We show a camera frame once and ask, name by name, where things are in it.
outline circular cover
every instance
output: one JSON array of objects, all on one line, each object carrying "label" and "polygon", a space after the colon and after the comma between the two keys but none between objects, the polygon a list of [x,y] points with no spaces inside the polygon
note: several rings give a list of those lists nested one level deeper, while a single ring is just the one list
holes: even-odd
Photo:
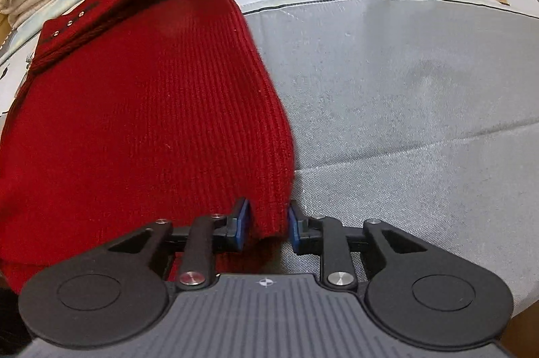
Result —
[{"label": "circular cover", "polygon": [[167,303],[159,276],[130,255],[108,253],[103,260],[68,261],[36,274],[24,287],[19,308],[36,336],[93,348],[145,330]]},{"label": "circular cover", "polygon": [[431,349],[467,349],[500,335],[513,311],[507,285],[462,258],[421,255],[401,255],[373,277],[365,299],[374,316],[408,343]]}]

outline metal screw head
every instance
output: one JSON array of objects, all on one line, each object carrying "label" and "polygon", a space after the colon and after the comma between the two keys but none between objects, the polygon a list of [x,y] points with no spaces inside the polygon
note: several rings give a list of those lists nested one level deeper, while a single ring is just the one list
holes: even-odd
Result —
[{"label": "metal screw head", "polygon": [[354,276],[345,271],[336,271],[328,276],[328,282],[332,285],[350,285],[354,281]]},{"label": "metal screw head", "polygon": [[189,286],[200,285],[206,281],[206,277],[198,271],[186,271],[180,274],[179,279],[180,283]]}]

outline crosshair logo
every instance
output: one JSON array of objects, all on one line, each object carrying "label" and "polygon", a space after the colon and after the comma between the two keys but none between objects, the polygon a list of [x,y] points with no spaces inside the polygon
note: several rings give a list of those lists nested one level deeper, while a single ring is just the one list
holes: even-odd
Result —
[{"label": "crosshair logo", "polygon": [[262,285],[264,288],[268,288],[269,286],[272,286],[275,283],[274,280],[271,280],[270,278],[263,278],[262,280],[259,280],[257,284]]}]

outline red fabric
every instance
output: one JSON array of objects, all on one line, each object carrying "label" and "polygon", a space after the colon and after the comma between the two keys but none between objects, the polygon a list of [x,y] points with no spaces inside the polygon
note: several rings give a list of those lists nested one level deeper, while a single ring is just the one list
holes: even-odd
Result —
[{"label": "red fabric", "polygon": [[241,196],[257,238],[283,234],[293,169],[233,0],[85,0],[45,23],[6,120],[2,271],[18,292],[44,266],[156,218],[228,213]]}]

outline gray fabric surface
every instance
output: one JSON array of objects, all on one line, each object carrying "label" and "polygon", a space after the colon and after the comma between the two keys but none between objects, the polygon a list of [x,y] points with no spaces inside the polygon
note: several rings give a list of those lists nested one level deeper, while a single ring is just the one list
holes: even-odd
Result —
[{"label": "gray fabric surface", "polygon": [[[378,217],[539,298],[539,20],[439,0],[246,16],[296,145],[308,215]],[[284,247],[285,271],[317,271]]]}]

